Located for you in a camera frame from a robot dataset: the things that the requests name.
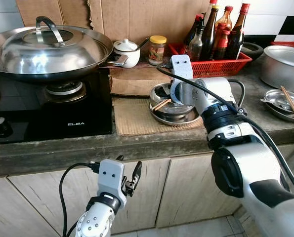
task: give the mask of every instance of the metal spoon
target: metal spoon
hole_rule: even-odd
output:
[[[283,103],[280,103],[280,102],[274,102],[274,101],[270,101],[270,100],[264,100],[264,99],[260,99],[260,101],[264,102],[264,103],[270,103],[270,104],[273,104],[273,105],[276,105],[276,106],[279,106],[279,107],[282,107],[283,109],[285,110],[291,110],[291,107],[289,104],[283,104]]]

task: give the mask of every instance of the gas stove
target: gas stove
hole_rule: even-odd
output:
[[[112,133],[108,74],[48,86],[0,78],[0,144]]]

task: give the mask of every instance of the robotic arm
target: robotic arm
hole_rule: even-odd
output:
[[[126,196],[132,197],[141,175],[139,161],[132,174],[132,181],[124,176],[124,164],[105,159],[95,163],[98,169],[97,197],[92,197],[76,225],[76,237],[110,237],[110,228],[118,210],[124,209]]]
[[[190,79],[238,109],[226,78],[192,79],[187,55],[172,56],[171,63],[173,74]],[[209,147],[214,150],[211,166],[220,190],[240,198],[264,236],[294,237],[294,194],[263,138],[243,115],[188,83],[174,79],[170,93],[174,102],[192,105],[201,114]]]
[[[209,147],[214,150],[211,166],[217,186],[225,194],[240,198],[265,237],[294,237],[294,194],[264,138],[238,114],[244,111],[236,105],[228,80],[193,79],[187,55],[172,56],[171,63],[175,76],[188,79],[188,83],[173,80],[171,99],[194,106],[202,116]],[[133,195],[142,167],[139,161],[132,181],[127,181],[121,162],[107,159],[95,165],[99,166],[99,170],[92,168],[99,174],[98,196],[91,198],[86,213],[77,222],[76,237],[110,236],[115,215],[124,208],[126,196]]]

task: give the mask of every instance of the yellow jar lid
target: yellow jar lid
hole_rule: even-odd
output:
[[[151,36],[150,42],[152,42],[152,43],[166,43],[167,38],[164,36]]]

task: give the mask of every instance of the black tile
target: black tile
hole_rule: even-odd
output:
[[[294,35],[294,16],[287,16],[279,35]]]
[[[262,48],[271,45],[271,42],[274,41],[276,35],[249,35],[245,36],[245,42],[255,43],[260,45]]]

